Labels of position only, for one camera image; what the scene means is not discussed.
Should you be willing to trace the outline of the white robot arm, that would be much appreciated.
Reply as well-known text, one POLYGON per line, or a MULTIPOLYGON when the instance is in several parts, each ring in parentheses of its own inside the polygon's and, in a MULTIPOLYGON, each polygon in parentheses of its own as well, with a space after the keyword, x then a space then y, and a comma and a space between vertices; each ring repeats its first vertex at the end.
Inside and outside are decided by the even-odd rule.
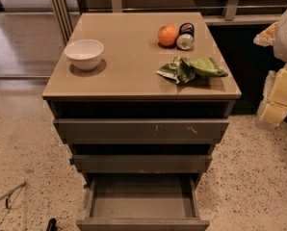
POLYGON ((285 63, 278 72, 269 71, 263 88, 263 100, 257 110, 256 125, 270 130, 282 121, 287 122, 287 10, 277 22, 258 34, 253 42, 271 46, 274 56, 285 63))

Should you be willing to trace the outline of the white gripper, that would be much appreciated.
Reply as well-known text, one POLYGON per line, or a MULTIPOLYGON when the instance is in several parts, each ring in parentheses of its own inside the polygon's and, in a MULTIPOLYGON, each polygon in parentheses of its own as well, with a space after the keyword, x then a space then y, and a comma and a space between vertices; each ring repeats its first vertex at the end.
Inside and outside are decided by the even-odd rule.
MULTIPOLYGON (((259 33, 253 42, 259 46, 273 46, 274 22, 259 33)), ((263 129, 274 129, 287 117, 287 64, 278 72, 270 70, 263 88, 263 99, 257 110, 257 126, 263 129)))

